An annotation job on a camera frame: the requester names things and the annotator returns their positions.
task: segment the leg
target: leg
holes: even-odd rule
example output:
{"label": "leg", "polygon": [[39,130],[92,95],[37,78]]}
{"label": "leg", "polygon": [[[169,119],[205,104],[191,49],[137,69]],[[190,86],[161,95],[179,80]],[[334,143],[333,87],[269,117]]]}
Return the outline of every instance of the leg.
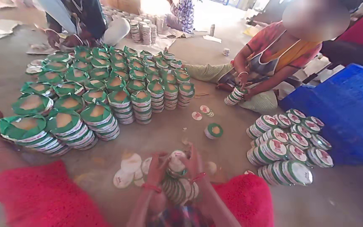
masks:
{"label": "leg", "polygon": [[253,96],[249,101],[241,101],[239,106],[260,114],[274,115],[277,110],[278,103],[274,91],[269,90]]}
{"label": "leg", "polygon": [[103,35],[103,42],[109,46],[116,45],[130,31],[130,24],[124,18],[113,20]]}

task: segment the label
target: label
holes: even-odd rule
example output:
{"label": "label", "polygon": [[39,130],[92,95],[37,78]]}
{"label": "label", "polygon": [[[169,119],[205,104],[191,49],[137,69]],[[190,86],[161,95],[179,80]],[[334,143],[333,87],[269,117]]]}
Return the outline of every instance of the label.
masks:
{"label": "label", "polygon": [[47,132],[41,131],[41,132],[39,132],[39,134],[34,135],[33,137],[29,137],[29,138],[26,138],[26,139],[20,139],[20,140],[17,140],[17,142],[30,143],[30,142],[36,141],[36,140],[38,140],[40,138],[43,138],[45,135],[47,135]]}
{"label": "label", "polygon": [[90,122],[90,121],[85,121],[88,125],[91,125],[91,126],[98,126],[98,125],[101,125],[101,124],[104,124],[104,123],[107,123],[110,121],[110,119],[113,117],[112,114],[109,114],[104,120],[102,121],[98,121],[98,122]]}
{"label": "label", "polygon": [[72,141],[72,140],[76,140],[80,137],[82,137],[86,131],[88,131],[88,127],[86,126],[86,124],[83,125],[82,129],[75,135],[72,135],[70,137],[64,137],[64,138],[61,138],[62,140],[65,140],[65,141]]}
{"label": "label", "polygon": [[287,114],[287,116],[288,116],[288,118],[289,118],[292,122],[294,122],[295,124],[299,124],[299,123],[300,123],[300,119],[299,119],[299,117],[298,117],[298,116],[293,115],[293,114],[291,114],[291,113],[288,113],[288,114]]}

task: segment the stack of white plates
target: stack of white plates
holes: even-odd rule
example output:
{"label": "stack of white plates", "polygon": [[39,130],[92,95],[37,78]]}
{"label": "stack of white plates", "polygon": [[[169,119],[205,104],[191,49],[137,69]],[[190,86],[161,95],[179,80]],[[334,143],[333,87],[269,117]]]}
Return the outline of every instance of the stack of white plates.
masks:
{"label": "stack of white plates", "polygon": [[141,30],[142,40],[144,45],[151,44],[151,27],[150,25],[143,25]]}
{"label": "stack of white plates", "polygon": [[157,37],[157,27],[154,24],[151,24],[151,42],[156,43],[156,37]]}
{"label": "stack of white plates", "polygon": [[134,42],[139,42],[139,40],[141,39],[140,35],[139,35],[139,27],[138,27],[138,22],[136,20],[131,20],[130,21],[130,32],[131,32],[131,38],[133,39]]}

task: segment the green paper wrapper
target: green paper wrapper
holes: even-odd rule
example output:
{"label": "green paper wrapper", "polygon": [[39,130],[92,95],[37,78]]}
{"label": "green paper wrapper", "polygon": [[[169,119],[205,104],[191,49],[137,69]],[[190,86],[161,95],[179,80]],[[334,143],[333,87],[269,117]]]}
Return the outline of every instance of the green paper wrapper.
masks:
{"label": "green paper wrapper", "polygon": [[83,70],[71,66],[65,74],[65,79],[68,81],[77,82],[79,84],[85,84],[85,82],[87,82],[89,79],[89,74]]}
{"label": "green paper wrapper", "polygon": [[38,82],[49,83],[52,85],[61,84],[64,82],[63,73],[59,72],[42,72],[38,79]]}
{"label": "green paper wrapper", "polygon": [[142,80],[143,81],[146,78],[146,74],[142,70],[132,69],[132,70],[130,70],[129,75],[132,80]]}
{"label": "green paper wrapper", "polygon": [[137,56],[138,57],[138,52],[132,48],[129,48],[128,46],[124,46],[124,54],[126,56]]}
{"label": "green paper wrapper", "polygon": [[[71,121],[64,127],[57,126],[57,114],[59,114],[59,113],[71,115]],[[54,135],[63,134],[65,132],[68,132],[68,134],[71,134],[71,132],[69,132],[69,131],[71,129],[73,129],[77,124],[79,124],[80,120],[81,120],[81,116],[78,113],[76,113],[75,111],[53,109],[47,117],[46,130],[53,133]]]}
{"label": "green paper wrapper", "polygon": [[62,84],[58,84],[58,85],[54,86],[53,88],[54,88],[56,94],[59,96],[63,96],[63,95],[81,96],[85,92],[85,89],[83,88],[82,85],[80,85],[77,82],[73,82],[73,81],[63,82]]}
{"label": "green paper wrapper", "polygon": [[126,82],[129,81],[130,79],[130,76],[127,72],[125,71],[116,71],[116,70],[112,70],[111,73],[110,73],[110,77],[113,77],[113,76],[119,76],[121,77],[123,80],[125,80]]}
{"label": "green paper wrapper", "polygon": [[75,111],[77,113],[81,112],[83,108],[85,107],[85,103],[82,99],[82,97],[77,95],[64,95],[61,96],[57,101],[54,103],[54,108],[60,111]]}
{"label": "green paper wrapper", "polygon": [[159,70],[156,69],[154,66],[146,66],[145,67],[145,73],[146,74],[159,74]]}
{"label": "green paper wrapper", "polygon": [[92,54],[90,50],[84,46],[75,47],[75,59],[83,62],[90,62]]}
{"label": "green paper wrapper", "polygon": [[151,54],[150,52],[143,50],[139,53],[139,55],[141,56],[141,58],[147,58],[147,59],[152,59],[154,57],[153,54]]}
{"label": "green paper wrapper", "polygon": [[[90,116],[96,106],[104,107],[103,114],[99,116]],[[81,118],[85,121],[86,124],[90,126],[98,126],[110,122],[111,118],[113,118],[113,115],[108,105],[103,103],[91,103],[81,112]]]}
{"label": "green paper wrapper", "polygon": [[23,94],[39,94],[51,99],[56,98],[56,93],[49,83],[43,82],[25,82],[21,88]]}
{"label": "green paper wrapper", "polygon": [[93,68],[93,66],[90,63],[83,62],[80,60],[74,61],[74,63],[72,64],[72,67],[74,67],[75,69],[78,69],[78,70],[82,70],[84,72],[89,72]]}
{"label": "green paper wrapper", "polygon": [[[29,100],[35,100],[36,96],[38,96],[41,100],[40,105],[36,106],[35,108],[32,107],[31,104],[27,106],[27,110],[23,109],[23,105],[26,105],[26,102]],[[47,115],[48,112],[52,109],[54,101],[46,96],[37,95],[37,94],[23,94],[19,97],[18,101],[12,104],[13,112],[17,115],[31,115],[31,114],[41,114]]]}
{"label": "green paper wrapper", "polygon": [[106,80],[109,76],[108,70],[106,68],[97,68],[89,72],[89,76],[97,80]]}
{"label": "green paper wrapper", "polygon": [[90,89],[106,89],[106,82],[104,80],[90,79],[85,82],[85,88]]}
{"label": "green paper wrapper", "polygon": [[153,80],[159,80],[162,83],[163,79],[159,76],[159,74],[148,74],[146,75],[146,80],[148,82],[152,82]]}
{"label": "green paper wrapper", "polygon": [[[36,120],[36,127],[25,130],[17,128],[12,124],[13,122],[20,122],[23,118],[34,118]],[[0,132],[1,136],[6,139],[21,143],[31,143],[47,135],[47,132],[44,131],[46,125],[47,121],[41,115],[5,117],[0,119]]]}
{"label": "green paper wrapper", "polygon": [[[127,95],[124,100],[116,100],[115,97],[117,95],[121,95],[119,93],[125,93],[125,95]],[[108,102],[110,103],[111,106],[114,106],[114,107],[117,107],[117,108],[127,108],[129,106],[129,102],[131,101],[131,98],[130,98],[130,94],[128,93],[128,91],[123,88],[122,90],[119,90],[119,91],[113,91],[111,92],[110,94],[108,94],[107,96],[108,98]]]}
{"label": "green paper wrapper", "polygon": [[[98,98],[92,98],[89,96],[90,94],[96,93],[96,92],[102,92],[102,96],[98,97]],[[89,90],[88,92],[83,94],[82,97],[86,103],[97,103],[97,102],[107,103],[107,93],[102,89]]]}
{"label": "green paper wrapper", "polygon": [[[160,86],[160,89],[158,89],[158,90],[154,90],[154,87],[155,87],[155,85],[159,85]],[[159,80],[153,80],[152,82],[150,82],[149,84],[148,84],[148,86],[147,86],[147,89],[148,89],[148,91],[150,92],[150,93],[154,93],[154,94],[157,94],[157,95],[159,95],[159,94],[163,94],[164,93],[164,86],[160,83],[160,81]]]}
{"label": "green paper wrapper", "polygon": [[43,66],[44,71],[50,72],[65,72],[69,65],[63,61],[50,61]]}
{"label": "green paper wrapper", "polygon": [[90,63],[95,68],[109,68],[110,67],[110,61],[107,59],[99,59],[99,58],[92,58],[90,60]]}
{"label": "green paper wrapper", "polygon": [[125,61],[112,62],[110,66],[113,71],[128,71],[128,66]]}
{"label": "green paper wrapper", "polygon": [[177,83],[176,77],[174,75],[172,75],[170,72],[168,72],[167,70],[161,70],[160,75],[162,76],[162,79],[164,82],[168,82],[171,84]]}
{"label": "green paper wrapper", "polygon": [[131,70],[144,71],[144,64],[139,60],[133,59],[128,63],[128,68]]}
{"label": "green paper wrapper", "polygon": [[[146,97],[143,98],[143,99],[138,98],[137,95],[140,92],[145,93],[146,94]],[[145,91],[145,90],[136,91],[136,92],[134,92],[134,93],[131,94],[131,101],[133,101],[133,102],[144,103],[144,102],[149,101],[149,100],[151,100],[151,94],[149,92]]]}
{"label": "green paper wrapper", "polygon": [[127,83],[119,75],[113,75],[109,77],[106,82],[106,87],[109,91],[120,91],[123,90],[126,86]]}
{"label": "green paper wrapper", "polygon": [[49,61],[63,61],[63,62],[68,63],[71,61],[71,56],[69,56],[69,54],[67,54],[67,53],[57,52],[57,53],[48,55],[46,59]]}
{"label": "green paper wrapper", "polygon": [[93,58],[105,59],[105,60],[110,59],[110,55],[106,52],[106,50],[100,49],[98,47],[94,47],[92,49],[92,55],[93,55]]}
{"label": "green paper wrapper", "polygon": [[145,82],[140,80],[129,80],[127,83],[127,90],[131,93],[134,91],[144,90],[145,89]]}

